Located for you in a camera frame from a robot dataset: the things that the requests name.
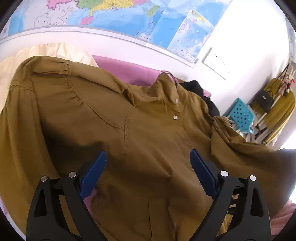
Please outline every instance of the yellow garment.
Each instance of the yellow garment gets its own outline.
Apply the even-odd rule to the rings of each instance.
[[[264,88],[264,90],[271,90],[273,94],[276,94],[277,90],[280,87],[280,84],[281,80],[272,79]],[[257,111],[260,115],[263,115],[265,113],[264,109],[262,109],[256,101],[253,101],[252,109],[254,111]],[[274,105],[274,107],[269,111],[269,113],[264,117],[264,122],[268,130],[272,132],[265,140],[267,144],[281,133],[294,110],[295,96],[293,92],[290,91],[287,96],[282,96]]]
[[[141,87],[101,68],[33,57],[16,71],[0,115],[0,195],[25,231],[40,178],[68,175],[105,150],[92,211],[108,240],[188,241],[213,202],[190,165],[194,148],[233,176],[255,175],[271,217],[295,186],[296,150],[247,143],[165,73]]]
[[[8,89],[18,66],[33,56],[58,57],[98,67],[93,57],[80,47],[68,43],[40,44],[20,50],[0,63],[0,112],[8,95]]]

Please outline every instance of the blue ocean on map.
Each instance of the blue ocean on map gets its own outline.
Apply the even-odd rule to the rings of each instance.
[[[194,62],[231,0],[23,0],[0,39],[35,28],[83,26],[122,33]]]

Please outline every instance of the white wall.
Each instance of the white wall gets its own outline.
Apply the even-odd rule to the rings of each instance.
[[[187,81],[197,80],[213,94],[212,100],[223,114],[237,97],[248,102],[267,80],[283,69],[289,54],[285,16],[273,0],[233,0],[202,48],[194,68],[115,35],[83,31],[84,28],[52,27],[8,37],[0,41],[0,61],[35,44],[69,42],[93,55],[168,70]],[[211,47],[227,56],[226,67],[232,73],[228,80],[202,63]]]

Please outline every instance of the blue perforated plastic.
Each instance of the blue perforated plastic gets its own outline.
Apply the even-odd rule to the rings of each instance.
[[[241,131],[253,134],[254,131],[251,129],[251,124],[254,120],[253,113],[240,98],[237,98],[235,102],[236,104],[229,114],[231,119],[237,124]]]

